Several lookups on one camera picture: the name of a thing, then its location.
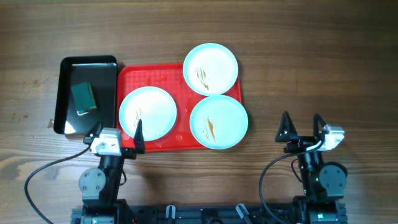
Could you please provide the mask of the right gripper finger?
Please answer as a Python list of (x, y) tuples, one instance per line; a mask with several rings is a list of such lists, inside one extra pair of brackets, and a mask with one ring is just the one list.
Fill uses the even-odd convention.
[(282, 113), (279, 130), (275, 137), (275, 142), (291, 142), (298, 139), (295, 126), (287, 111)]
[(319, 127), (323, 128), (326, 125), (324, 119), (317, 113), (313, 117), (313, 136), (314, 138), (318, 138), (319, 136)]

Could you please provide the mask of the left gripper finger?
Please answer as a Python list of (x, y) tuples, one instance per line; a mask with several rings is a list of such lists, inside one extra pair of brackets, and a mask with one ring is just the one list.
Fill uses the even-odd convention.
[(137, 124), (136, 132), (134, 135), (134, 145), (137, 154), (144, 154), (146, 151), (145, 140), (143, 136), (142, 120), (140, 119)]
[(94, 127), (90, 130), (90, 135), (91, 135), (91, 136), (99, 136), (99, 135), (100, 135), (100, 132), (102, 131), (102, 129), (103, 129), (103, 124), (102, 124), (101, 121), (98, 121), (98, 122), (94, 125)]

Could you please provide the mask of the green yellow sponge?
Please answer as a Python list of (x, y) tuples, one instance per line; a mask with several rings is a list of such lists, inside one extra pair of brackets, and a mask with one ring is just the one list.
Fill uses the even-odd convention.
[(88, 82), (73, 85), (71, 91), (76, 112), (79, 116), (97, 110), (93, 90)]

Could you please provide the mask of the light blue plate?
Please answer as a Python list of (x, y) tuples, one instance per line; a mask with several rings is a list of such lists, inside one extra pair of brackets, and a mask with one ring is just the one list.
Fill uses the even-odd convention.
[(130, 92), (119, 107), (119, 123), (122, 130), (134, 137), (138, 122), (142, 122), (145, 141), (165, 136), (177, 119), (177, 105), (165, 90), (144, 86)]
[(238, 79), (236, 57), (223, 45), (205, 43), (194, 47), (183, 62), (186, 84), (199, 95), (222, 95)]
[(248, 114), (243, 105), (230, 96), (209, 96), (193, 108), (189, 125), (193, 137), (202, 146), (228, 149), (246, 135)]

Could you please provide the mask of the light blue plate top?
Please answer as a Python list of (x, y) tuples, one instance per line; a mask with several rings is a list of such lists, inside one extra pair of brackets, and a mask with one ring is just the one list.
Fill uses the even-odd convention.
[(199, 95), (222, 95), (238, 79), (236, 57), (223, 45), (205, 43), (194, 47), (183, 62), (186, 84)]

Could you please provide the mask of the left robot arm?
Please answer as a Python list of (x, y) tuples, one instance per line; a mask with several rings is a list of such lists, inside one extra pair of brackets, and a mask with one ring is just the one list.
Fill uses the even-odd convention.
[(97, 122), (86, 134), (83, 142), (100, 157), (97, 168), (84, 171), (78, 181), (82, 192), (81, 210), (72, 211), (72, 223), (135, 223), (134, 212), (124, 199), (118, 199), (123, 166), (126, 159), (134, 160), (145, 153), (142, 121), (139, 120), (133, 137), (134, 147), (121, 146), (121, 130), (104, 128)]

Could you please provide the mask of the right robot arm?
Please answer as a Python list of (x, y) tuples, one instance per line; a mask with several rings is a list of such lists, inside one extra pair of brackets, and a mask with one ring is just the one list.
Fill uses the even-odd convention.
[(313, 135), (298, 135), (288, 114), (284, 112), (276, 142), (285, 142), (286, 154), (297, 158), (304, 195), (293, 199), (289, 223), (347, 223), (344, 197), (348, 171), (338, 162), (324, 162), (322, 154), (339, 145), (345, 137), (340, 126), (326, 124), (319, 114), (313, 118)]

